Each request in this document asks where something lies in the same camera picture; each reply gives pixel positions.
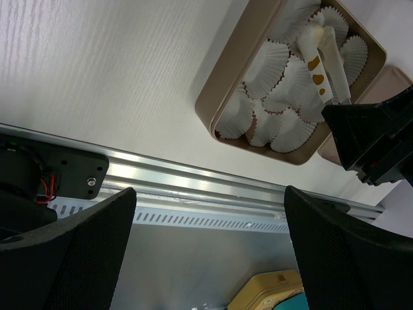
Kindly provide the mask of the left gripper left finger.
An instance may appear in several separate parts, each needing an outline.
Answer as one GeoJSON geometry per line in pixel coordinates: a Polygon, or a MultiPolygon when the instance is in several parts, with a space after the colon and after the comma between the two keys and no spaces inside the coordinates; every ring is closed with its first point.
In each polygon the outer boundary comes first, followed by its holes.
{"type": "Polygon", "coordinates": [[[1,241],[1,309],[109,309],[136,209],[119,193],[1,241]]]}

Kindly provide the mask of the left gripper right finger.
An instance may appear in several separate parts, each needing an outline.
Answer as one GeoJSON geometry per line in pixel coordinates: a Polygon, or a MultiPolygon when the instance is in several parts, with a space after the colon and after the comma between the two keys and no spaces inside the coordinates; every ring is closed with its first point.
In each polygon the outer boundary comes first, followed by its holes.
{"type": "Polygon", "coordinates": [[[310,309],[412,309],[412,239],[288,186],[284,208],[310,309]]]}

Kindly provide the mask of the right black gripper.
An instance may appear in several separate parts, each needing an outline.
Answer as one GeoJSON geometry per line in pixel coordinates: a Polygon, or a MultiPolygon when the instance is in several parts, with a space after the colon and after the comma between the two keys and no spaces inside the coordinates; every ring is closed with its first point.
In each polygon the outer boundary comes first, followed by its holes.
{"type": "Polygon", "coordinates": [[[412,87],[375,104],[322,110],[346,171],[368,185],[412,184],[412,87]]]}

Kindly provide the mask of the white tweezers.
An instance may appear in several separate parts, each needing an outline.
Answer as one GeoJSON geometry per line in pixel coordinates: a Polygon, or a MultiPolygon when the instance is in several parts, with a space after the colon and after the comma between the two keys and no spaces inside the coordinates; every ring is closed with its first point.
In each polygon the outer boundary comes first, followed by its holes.
{"type": "Polygon", "coordinates": [[[323,103],[336,98],[341,104],[351,103],[351,94],[332,26],[324,26],[325,33],[316,46],[307,26],[296,39],[297,47],[306,63],[310,78],[323,103]]]}

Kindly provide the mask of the white chocolate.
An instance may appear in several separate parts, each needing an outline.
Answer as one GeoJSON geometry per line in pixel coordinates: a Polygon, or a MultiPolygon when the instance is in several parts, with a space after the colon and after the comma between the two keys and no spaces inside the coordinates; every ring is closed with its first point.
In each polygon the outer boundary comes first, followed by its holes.
{"type": "Polygon", "coordinates": [[[318,46],[325,33],[324,27],[316,23],[310,23],[307,26],[307,30],[308,30],[309,36],[313,39],[316,46],[318,46]]]}

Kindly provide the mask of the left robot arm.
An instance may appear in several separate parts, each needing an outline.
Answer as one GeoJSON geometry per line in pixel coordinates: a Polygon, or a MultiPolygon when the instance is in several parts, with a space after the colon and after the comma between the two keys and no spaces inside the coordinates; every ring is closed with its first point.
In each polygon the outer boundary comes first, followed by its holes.
{"type": "MultiPolygon", "coordinates": [[[[41,166],[1,151],[1,308],[108,309],[136,210],[132,188],[59,220],[41,166]]],[[[289,186],[288,228],[311,309],[411,309],[412,239],[289,186]]]]}

